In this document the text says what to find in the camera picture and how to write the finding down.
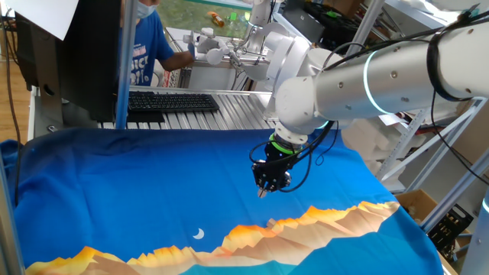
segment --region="face mask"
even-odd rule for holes
[[[145,4],[138,2],[138,18],[143,19],[150,16],[158,5],[146,6]]]

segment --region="computer monitor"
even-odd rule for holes
[[[120,20],[121,0],[79,0],[61,41],[16,13],[19,66],[28,86],[40,87],[42,105],[51,100],[42,93],[60,95],[92,119],[113,121]]]

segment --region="black cable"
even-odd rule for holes
[[[432,125],[435,129],[435,133],[440,137],[440,140],[442,140],[443,144],[445,144],[445,146],[450,150],[450,152],[453,153],[453,155],[458,159],[458,161],[460,161],[460,163],[465,167],[465,169],[467,169],[468,172],[470,172],[472,175],[474,175],[475,177],[477,177],[481,182],[487,184],[489,186],[489,182],[485,179],[483,179],[481,176],[477,175],[466,163],[465,161],[458,155],[458,152],[453,149],[452,146],[450,146],[450,144],[448,142],[446,142],[445,138],[443,138],[443,136],[440,134],[440,132],[438,131],[438,126],[436,126],[435,124],[435,116],[434,116],[434,107],[435,107],[435,97],[436,97],[436,90],[433,91],[433,100],[431,102],[431,122],[432,122]]]
[[[14,120],[15,133],[17,135],[17,171],[15,174],[15,206],[18,205],[18,181],[21,174],[21,131],[18,127],[17,116],[15,115],[14,99],[12,97],[12,87],[10,82],[10,57],[8,56],[8,40],[7,40],[7,30],[5,30],[5,22],[3,16],[0,16],[2,20],[2,30],[3,30],[3,43],[5,45],[5,52],[7,58],[7,91],[8,91],[8,103],[10,104],[10,112],[12,114],[12,119]]]
[[[280,162],[289,162],[291,161],[293,158],[299,156],[300,154],[304,154],[303,156],[301,157],[298,157],[293,163],[291,163],[291,166],[295,165],[296,163],[298,163],[299,161],[301,161],[304,157],[307,157],[308,155],[312,154],[314,149],[317,148],[317,146],[319,144],[321,144],[321,142],[324,140],[325,136],[328,134],[329,130],[331,129],[332,125],[334,124],[334,121],[330,121],[331,123],[328,123],[324,129],[322,129],[322,132],[321,134],[316,138],[314,139],[313,142],[307,144],[302,150],[298,150],[296,153],[292,153],[290,156],[287,156],[287,157],[284,157],[280,160],[274,160],[274,161],[270,161],[270,162],[267,162],[267,163],[260,163],[258,160],[254,160],[253,159],[253,153],[261,146],[265,145],[265,144],[270,144],[272,142],[274,143],[277,143],[277,144],[281,144],[282,147],[287,147],[287,144],[285,143],[280,143],[279,141],[264,141],[258,145],[256,145],[255,147],[253,147],[249,153],[249,158],[251,160],[252,163],[259,163],[261,166],[268,166],[268,165],[272,165],[272,164],[277,164],[277,163],[280,163]]]
[[[5,51],[7,51],[7,53],[10,51],[12,53],[12,59],[18,65],[18,61],[14,58],[14,49],[12,48],[12,45],[10,44],[10,41],[8,40],[6,27],[7,26],[5,25],[5,21],[4,21],[4,18],[2,16],[2,29],[4,30],[5,40],[7,41],[7,44],[5,45]]]
[[[239,83],[241,85],[241,83],[243,83],[243,86],[241,86],[241,88],[239,89],[240,91],[242,91],[244,88],[245,88],[245,85],[246,85],[246,82],[249,80],[250,78],[249,77],[246,77],[244,79],[244,82],[243,80]]]
[[[358,43],[358,42],[347,42],[347,43],[344,43],[344,44],[341,44],[341,45],[337,46],[331,53],[329,53],[328,57],[324,61],[324,64],[322,65],[321,70],[316,74],[316,77],[315,78],[317,79],[322,72],[324,72],[324,71],[327,70],[326,69],[326,66],[328,66],[329,60],[333,57],[333,55],[335,53],[338,53],[341,49],[343,49],[343,48],[345,48],[347,46],[351,46],[351,45],[357,45],[357,46],[363,47],[365,49],[365,46],[363,44]]]
[[[244,71],[241,71],[238,73],[238,71],[236,70],[235,72],[235,80],[232,82],[232,85],[231,85],[231,91],[235,88],[235,85],[236,85],[236,80],[238,80],[238,77],[243,73]]]
[[[335,146],[336,143],[336,138],[338,137],[338,132],[339,132],[339,122],[336,122],[336,132],[335,132],[335,138],[333,138],[333,142],[331,145],[329,145],[328,149],[324,150],[317,158],[316,158],[316,166],[321,166],[322,163],[324,163],[324,154],[328,153],[333,146]]]
[[[488,22],[489,21],[489,18],[485,18],[486,16],[489,16],[489,11],[486,11],[486,12],[483,12],[483,13],[477,15],[477,16],[474,16],[472,18],[472,20],[468,24],[465,25],[465,27],[472,26],[472,25],[475,25],[475,24],[482,24],[482,23]],[[411,40],[412,41],[416,41],[417,40],[416,38],[425,37],[425,36],[428,36],[428,35],[435,34],[437,31],[439,31],[441,29],[442,29],[442,27],[438,27],[436,29],[422,31],[422,32],[419,32],[417,34],[411,34],[411,35],[408,35],[406,37],[402,37],[402,38],[399,38],[399,39],[387,40],[387,41],[380,42],[379,44],[375,44],[375,45],[369,47],[368,49],[361,50],[361,51],[359,51],[357,53],[353,53],[353,54],[351,54],[351,55],[343,58],[342,60],[339,60],[339,61],[333,63],[327,69],[330,70],[330,69],[336,68],[337,66],[345,63],[346,61],[352,60],[355,57],[362,56],[362,55],[364,55],[366,53],[370,53],[371,51],[380,50],[380,49],[383,49],[385,47],[389,47],[390,45],[394,45],[394,44],[399,43],[399,42],[405,42],[405,41],[411,41]]]
[[[307,177],[309,176],[309,172],[311,170],[311,163],[312,163],[312,161],[313,161],[313,155],[312,154],[309,154],[309,162],[307,164],[306,175],[304,175],[303,180],[301,180],[299,184],[297,184],[296,186],[294,186],[291,189],[281,189],[281,188],[279,188],[278,190],[281,191],[282,193],[290,193],[292,191],[296,191],[297,189],[299,189],[299,187],[301,187],[306,182]]]
[[[440,42],[442,36],[446,33],[446,31],[453,30],[456,28],[462,28],[466,27],[466,25],[470,25],[471,23],[477,22],[479,18],[484,18],[489,15],[489,11],[486,11],[478,16],[471,17],[470,12],[464,12],[463,14],[459,15],[458,21],[444,27],[443,29],[437,31],[435,35],[431,38],[429,41],[429,46],[428,46],[428,51],[426,55],[426,65],[428,67],[428,73],[429,73],[429,78],[431,83],[433,84],[434,90],[433,90],[433,99],[431,101],[431,121],[433,128],[435,130],[435,133],[440,137],[440,140],[443,142],[443,144],[450,150],[450,152],[453,153],[453,155],[460,161],[460,163],[467,169],[468,172],[470,172],[472,175],[477,177],[481,182],[485,183],[486,185],[489,186],[489,182],[484,180],[481,176],[477,175],[466,163],[465,161],[458,155],[458,152],[453,149],[452,146],[448,142],[446,142],[445,138],[440,134],[438,131],[438,128],[435,123],[435,98],[436,94],[438,93],[441,97],[447,99],[447,98],[452,98],[452,100],[455,101],[461,101],[464,99],[457,99],[455,97],[452,97],[449,95],[445,89],[442,87],[440,84],[439,76],[438,76],[438,63],[439,63],[439,52],[438,52],[438,43]]]
[[[14,44],[14,53],[15,53],[15,56],[17,56],[17,47],[15,46],[16,43],[15,43],[15,39],[14,39],[14,28],[12,28],[12,26],[10,25],[10,20],[8,20],[8,14],[10,13],[10,11],[12,11],[11,8],[7,11],[7,13],[5,14],[5,17],[7,19],[8,28],[10,29],[10,34],[12,36],[12,39],[14,40],[13,41],[13,44]]]
[[[268,16],[268,23],[272,22],[272,14],[274,13],[276,2],[276,0],[272,0],[270,2],[270,15]]]

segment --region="white robotic hand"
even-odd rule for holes
[[[190,35],[183,36],[183,42],[189,44],[190,53],[195,60],[206,61],[211,65],[221,63],[224,55],[228,55],[230,50],[221,39],[215,37],[214,30],[204,27],[198,36],[192,32]]]

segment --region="black keyboard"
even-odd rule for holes
[[[154,92],[129,92],[129,111],[132,112],[191,112],[216,111],[219,106],[211,95],[155,94]]]

